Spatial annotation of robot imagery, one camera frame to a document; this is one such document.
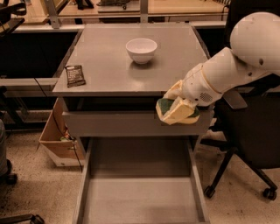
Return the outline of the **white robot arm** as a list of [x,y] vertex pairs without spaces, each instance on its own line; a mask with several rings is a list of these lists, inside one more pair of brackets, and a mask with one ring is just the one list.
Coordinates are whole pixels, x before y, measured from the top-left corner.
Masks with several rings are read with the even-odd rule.
[[269,74],[280,74],[280,17],[256,12],[234,26],[229,47],[199,63],[157,101],[158,117],[169,125],[196,123],[198,106]]

